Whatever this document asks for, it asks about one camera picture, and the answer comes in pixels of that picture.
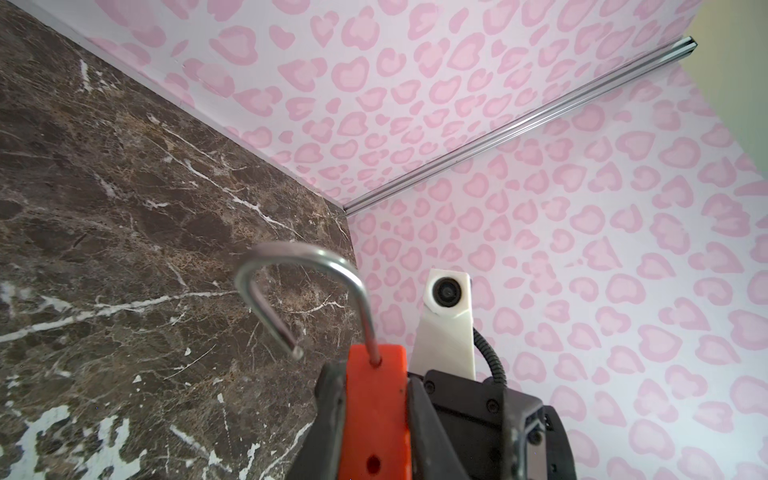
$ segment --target aluminum corner strip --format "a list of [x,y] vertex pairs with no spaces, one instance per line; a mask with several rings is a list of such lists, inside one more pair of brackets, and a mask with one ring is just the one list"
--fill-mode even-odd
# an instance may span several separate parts
[[630,61],[623,67],[596,78],[583,87],[577,88],[571,93],[483,135],[463,147],[438,157],[401,177],[397,177],[395,180],[383,184],[375,190],[371,190],[367,194],[344,205],[344,211],[347,216],[350,216],[368,207],[372,207],[378,202],[397,195],[419,182],[434,177],[456,164],[567,114],[569,111],[579,108],[602,94],[619,88],[674,61],[685,58],[693,53],[697,46],[698,44],[691,37],[682,38],[681,40],[663,45]]

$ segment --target orange plastic block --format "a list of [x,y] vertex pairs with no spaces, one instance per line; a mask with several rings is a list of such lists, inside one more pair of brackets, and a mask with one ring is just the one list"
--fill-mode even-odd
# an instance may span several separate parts
[[338,480],[411,480],[406,349],[379,345],[371,366],[364,345],[352,345],[346,364],[346,421]]

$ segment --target curved metal rod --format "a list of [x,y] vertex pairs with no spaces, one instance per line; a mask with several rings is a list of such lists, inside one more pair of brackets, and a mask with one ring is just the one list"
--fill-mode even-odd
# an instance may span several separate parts
[[277,263],[295,263],[311,266],[317,270],[329,273],[349,287],[352,303],[360,315],[362,334],[366,339],[366,350],[371,365],[381,363],[379,344],[373,331],[371,305],[368,301],[366,287],[360,279],[357,269],[347,259],[339,254],[325,250],[322,247],[299,242],[266,242],[258,243],[248,253],[243,255],[235,276],[235,287],[245,303],[264,323],[277,341],[294,359],[300,359],[304,351],[299,346],[288,326],[275,313],[269,302],[253,280],[253,274],[262,266]]

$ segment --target black cable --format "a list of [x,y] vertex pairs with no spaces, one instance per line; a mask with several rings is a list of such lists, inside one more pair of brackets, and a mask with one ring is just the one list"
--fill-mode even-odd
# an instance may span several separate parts
[[491,369],[491,375],[493,376],[493,383],[497,385],[507,386],[507,374],[504,373],[504,366],[502,361],[498,359],[496,351],[488,343],[483,335],[476,329],[472,329],[472,333],[475,337],[475,347],[480,350],[485,361],[488,363],[488,368]]

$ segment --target marble wall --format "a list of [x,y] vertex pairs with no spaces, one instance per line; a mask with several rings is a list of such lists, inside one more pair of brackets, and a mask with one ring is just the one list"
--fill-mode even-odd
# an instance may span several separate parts
[[233,292],[264,240],[352,259],[343,212],[0,0],[0,477],[281,478],[357,318],[300,268]]

